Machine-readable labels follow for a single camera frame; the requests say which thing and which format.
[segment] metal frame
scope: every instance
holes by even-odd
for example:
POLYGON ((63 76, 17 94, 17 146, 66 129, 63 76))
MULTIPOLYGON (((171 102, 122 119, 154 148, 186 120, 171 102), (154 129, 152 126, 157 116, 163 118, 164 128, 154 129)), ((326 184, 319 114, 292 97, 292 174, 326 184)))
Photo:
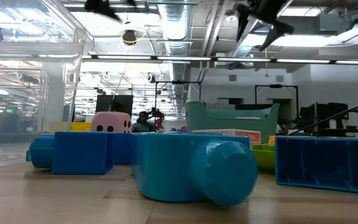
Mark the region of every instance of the metal frame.
POLYGON ((187 82, 187 81, 156 81, 155 82, 155 97, 154 97, 154 107, 155 109, 157 109, 157 91, 158 91, 158 88, 157 88, 157 85, 159 83, 171 83, 171 84, 174 84, 174 85, 186 85, 186 84, 198 84, 198 86, 200 87, 200 90, 199 90, 199 99, 201 101, 201 82, 187 82))
POLYGON ((289 59, 289 58, 230 58, 230 57, 193 57, 193 56, 156 56, 156 55, 84 55, 82 62, 254 62, 254 63, 293 63, 313 65, 358 65, 358 60, 336 59, 289 59))
POLYGON ((296 85, 255 85, 255 104, 258 104, 258 87, 269 87, 269 88, 294 88, 296 91, 296 117, 299 117, 299 93, 298 93, 298 86, 296 85))

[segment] pink foam die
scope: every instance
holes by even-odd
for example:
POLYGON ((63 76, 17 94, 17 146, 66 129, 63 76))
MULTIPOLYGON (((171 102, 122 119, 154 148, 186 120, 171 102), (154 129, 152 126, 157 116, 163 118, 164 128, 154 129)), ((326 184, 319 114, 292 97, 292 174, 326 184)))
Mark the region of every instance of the pink foam die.
POLYGON ((91 122, 91 131, 131 133, 131 117, 127 113, 97 112, 91 122))

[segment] blue plastic container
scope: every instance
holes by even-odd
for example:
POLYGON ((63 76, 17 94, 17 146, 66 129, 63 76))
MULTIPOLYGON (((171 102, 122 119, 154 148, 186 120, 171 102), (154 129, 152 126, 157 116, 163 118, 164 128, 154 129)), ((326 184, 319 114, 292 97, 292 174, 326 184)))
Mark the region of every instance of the blue plastic container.
POLYGON ((30 145, 26 161, 52 174, 105 174, 113 164, 132 164, 136 143, 129 133, 43 134, 30 145))
POLYGON ((276 182, 358 193, 358 139, 277 137, 276 182))
POLYGON ((109 135, 111 133, 55 133, 52 174, 107 174, 113 166, 109 135))
POLYGON ((55 135, 41 134, 31 143, 26 154, 26 161, 31 161, 36 168, 52 168, 55 151, 55 135))
POLYGON ((108 133, 114 165, 131 165, 134 160, 136 134, 108 133))
POLYGON ((212 200, 230 207, 254 189, 258 170, 249 138, 193 134, 138 135, 132 173, 148 198, 212 200))

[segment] light blue plastic cylinder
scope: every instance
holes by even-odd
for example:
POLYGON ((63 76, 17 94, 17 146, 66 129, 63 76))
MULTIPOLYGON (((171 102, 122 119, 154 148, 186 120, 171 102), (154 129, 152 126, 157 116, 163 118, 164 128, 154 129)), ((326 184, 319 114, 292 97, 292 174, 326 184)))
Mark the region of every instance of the light blue plastic cylinder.
POLYGON ((52 168, 53 151, 55 150, 55 135, 42 134, 31 143, 29 160, 36 168, 52 168))
POLYGON ((197 189, 224 207, 242 203, 253 191, 258 169, 249 148, 235 141, 200 144, 190 167, 197 189))

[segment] green plastic tray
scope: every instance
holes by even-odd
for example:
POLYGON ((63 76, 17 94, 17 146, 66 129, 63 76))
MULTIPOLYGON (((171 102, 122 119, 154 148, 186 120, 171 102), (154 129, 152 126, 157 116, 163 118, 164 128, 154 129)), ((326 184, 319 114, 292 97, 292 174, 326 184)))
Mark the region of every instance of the green plastic tray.
POLYGON ((274 172, 275 153, 274 145, 253 145, 251 152, 253 153, 258 169, 265 172, 274 172))

